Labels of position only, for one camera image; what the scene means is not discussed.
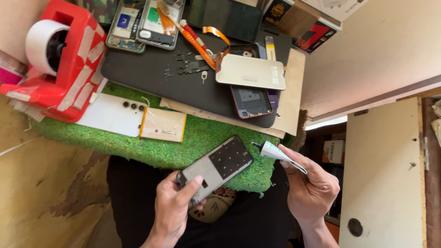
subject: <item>cabinet door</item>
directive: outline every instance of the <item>cabinet door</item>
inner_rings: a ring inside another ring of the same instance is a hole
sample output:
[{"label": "cabinet door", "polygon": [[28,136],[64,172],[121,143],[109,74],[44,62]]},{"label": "cabinet door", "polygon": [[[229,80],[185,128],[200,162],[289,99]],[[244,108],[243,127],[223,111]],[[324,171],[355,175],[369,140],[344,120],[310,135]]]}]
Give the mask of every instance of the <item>cabinet door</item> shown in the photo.
[{"label": "cabinet door", "polygon": [[[420,136],[418,98],[348,116],[341,248],[426,247]],[[352,218],[363,227],[359,237],[348,229]]]}]

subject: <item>tape roll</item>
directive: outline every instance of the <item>tape roll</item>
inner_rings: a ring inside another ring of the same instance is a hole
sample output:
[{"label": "tape roll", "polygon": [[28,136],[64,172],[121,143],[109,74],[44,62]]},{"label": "tape roll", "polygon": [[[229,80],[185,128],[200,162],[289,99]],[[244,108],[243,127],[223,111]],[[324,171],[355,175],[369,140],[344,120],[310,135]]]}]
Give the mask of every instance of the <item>tape roll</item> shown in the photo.
[{"label": "tape roll", "polygon": [[56,76],[58,65],[54,67],[49,64],[48,44],[57,32],[64,30],[69,30],[69,26],[53,20],[41,20],[30,28],[26,36],[26,57],[38,71]]}]

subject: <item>glue tube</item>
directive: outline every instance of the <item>glue tube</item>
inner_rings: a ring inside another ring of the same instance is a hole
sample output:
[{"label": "glue tube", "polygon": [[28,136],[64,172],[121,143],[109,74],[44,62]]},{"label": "glue tube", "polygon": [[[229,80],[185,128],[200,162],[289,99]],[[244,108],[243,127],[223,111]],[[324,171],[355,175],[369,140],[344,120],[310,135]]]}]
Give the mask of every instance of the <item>glue tube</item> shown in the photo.
[{"label": "glue tube", "polygon": [[305,168],[303,168],[303,166],[301,166],[299,163],[295,162],[294,160],[290,159],[285,153],[283,153],[279,148],[277,148],[275,145],[271,144],[270,142],[265,141],[265,143],[263,143],[262,145],[259,145],[254,142],[251,142],[251,144],[259,148],[261,156],[288,161],[294,167],[299,169],[301,172],[308,174],[308,172],[306,171]]}]

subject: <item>black pants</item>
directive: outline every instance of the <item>black pants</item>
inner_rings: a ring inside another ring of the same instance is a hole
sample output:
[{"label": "black pants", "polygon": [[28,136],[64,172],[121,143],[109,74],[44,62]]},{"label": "black pants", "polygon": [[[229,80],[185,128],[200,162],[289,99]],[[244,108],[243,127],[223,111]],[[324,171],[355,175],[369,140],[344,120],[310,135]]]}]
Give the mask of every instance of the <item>black pants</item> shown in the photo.
[{"label": "black pants", "polygon": [[[107,183],[113,215],[123,248],[139,248],[155,219],[156,186],[164,178],[158,170],[141,162],[112,156]],[[274,164],[273,184],[264,197],[238,192],[227,212],[212,224],[188,216],[187,228],[175,247],[268,247],[286,248],[292,220],[287,205],[289,187],[280,163]]]}]

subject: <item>hand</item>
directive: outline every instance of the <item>hand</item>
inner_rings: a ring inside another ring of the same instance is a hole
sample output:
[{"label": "hand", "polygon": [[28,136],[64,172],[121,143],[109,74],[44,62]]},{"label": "hand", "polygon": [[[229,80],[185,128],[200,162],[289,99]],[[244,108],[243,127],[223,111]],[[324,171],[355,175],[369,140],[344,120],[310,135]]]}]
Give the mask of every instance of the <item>hand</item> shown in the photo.
[{"label": "hand", "polygon": [[[177,171],[172,172],[156,187],[155,222],[142,248],[172,248],[185,231],[188,204],[201,187],[203,178],[196,176],[179,190],[177,174]],[[205,203],[203,200],[197,208],[202,210]]]},{"label": "hand", "polygon": [[279,149],[308,172],[305,177],[307,176],[309,180],[306,180],[302,177],[300,170],[294,168],[288,162],[280,162],[288,176],[288,207],[292,215],[299,222],[314,223],[323,219],[340,191],[338,179],[300,153],[294,152],[283,145],[279,145]]},{"label": "hand", "polygon": [[300,153],[279,145],[290,159],[303,166],[303,174],[290,163],[281,161],[289,181],[288,208],[302,228],[306,248],[337,248],[338,245],[325,225],[323,216],[329,211],[340,191],[338,179],[316,162]]}]

